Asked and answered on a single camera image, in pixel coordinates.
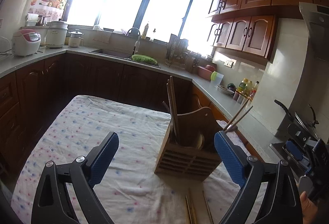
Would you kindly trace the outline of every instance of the range hood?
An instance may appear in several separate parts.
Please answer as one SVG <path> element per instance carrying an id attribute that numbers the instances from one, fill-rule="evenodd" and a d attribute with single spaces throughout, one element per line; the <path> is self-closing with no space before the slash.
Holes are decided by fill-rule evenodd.
<path id="1" fill-rule="evenodd" d="M 299 10 L 307 25 L 315 56 L 329 61 L 329 7 L 300 2 Z"/>

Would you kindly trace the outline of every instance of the wooden utensil holder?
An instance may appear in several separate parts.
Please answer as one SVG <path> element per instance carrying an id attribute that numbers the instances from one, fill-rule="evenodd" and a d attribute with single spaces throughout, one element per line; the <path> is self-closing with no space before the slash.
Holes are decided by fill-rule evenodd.
<path id="1" fill-rule="evenodd" d="M 217 123 L 208 107 L 187 114 L 178 114 L 177 117 L 181 145 L 192 145 L 202 134 L 204 147 L 198 150 L 176 144 L 170 122 L 158 154 L 154 173 L 203 181 L 221 163 L 213 145 L 213 138 L 215 133 L 223 128 Z"/>

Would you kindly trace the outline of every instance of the metal screw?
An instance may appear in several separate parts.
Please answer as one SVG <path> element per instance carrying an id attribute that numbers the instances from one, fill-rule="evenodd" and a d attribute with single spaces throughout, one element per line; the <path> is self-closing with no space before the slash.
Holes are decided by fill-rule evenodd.
<path id="1" fill-rule="evenodd" d="M 79 156 L 75 159 L 78 163 L 82 163 L 85 160 L 84 156 Z"/>
<path id="2" fill-rule="evenodd" d="M 286 160 L 281 160 L 280 163 L 283 165 L 283 166 L 287 166 L 288 165 L 288 162 Z"/>
<path id="3" fill-rule="evenodd" d="M 250 162 L 253 162 L 253 163 L 258 161 L 257 157 L 253 156 L 253 155 L 249 156 L 248 159 Z"/>
<path id="4" fill-rule="evenodd" d="M 52 167 L 53 164 L 54 164 L 53 161 L 48 161 L 46 162 L 46 167 Z"/>

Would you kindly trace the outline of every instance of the electrical outlet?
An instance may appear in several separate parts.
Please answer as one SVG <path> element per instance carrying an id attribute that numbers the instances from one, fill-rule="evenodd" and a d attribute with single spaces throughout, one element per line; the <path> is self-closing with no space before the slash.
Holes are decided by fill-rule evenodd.
<path id="1" fill-rule="evenodd" d="M 233 62 L 232 61 L 225 61 L 224 63 L 225 66 L 232 68 Z"/>

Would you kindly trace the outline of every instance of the kitchen counter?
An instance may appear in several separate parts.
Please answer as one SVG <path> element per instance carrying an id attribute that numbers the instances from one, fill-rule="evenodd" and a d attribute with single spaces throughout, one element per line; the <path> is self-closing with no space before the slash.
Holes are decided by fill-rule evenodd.
<path id="1" fill-rule="evenodd" d="M 174 75 L 176 77 L 192 81 L 192 83 L 198 89 L 200 89 L 228 119 L 231 119 L 241 106 L 236 101 L 233 101 L 231 96 L 221 93 L 217 90 L 217 88 L 211 87 L 209 81 L 199 77 L 196 74 L 190 74 L 185 70 L 171 68 L 162 63 L 159 63 L 160 68 L 158 68 L 126 59 L 120 59 L 116 57 L 99 55 L 96 53 L 89 52 L 96 49 L 98 48 L 90 48 L 85 46 L 81 46 L 78 48 L 70 48 L 65 45 L 59 49 L 45 48 L 44 52 L 37 52 L 37 54 L 32 54 L 26 57 L 0 55 L 0 78 L 31 63 L 67 52 L 104 60 L 111 60 L 114 62 L 144 68 L 159 73 Z M 272 133 L 267 130 L 259 121 L 257 121 L 251 114 L 247 114 L 239 122 L 238 128 L 239 131 L 244 135 L 244 137 L 254 147 L 254 149 L 259 153 L 259 155 L 263 158 L 265 162 L 277 163 L 279 161 L 279 158 L 272 151 L 269 145 L 271 143 L 278 143 L 282 141 L 274 137 Z"/>

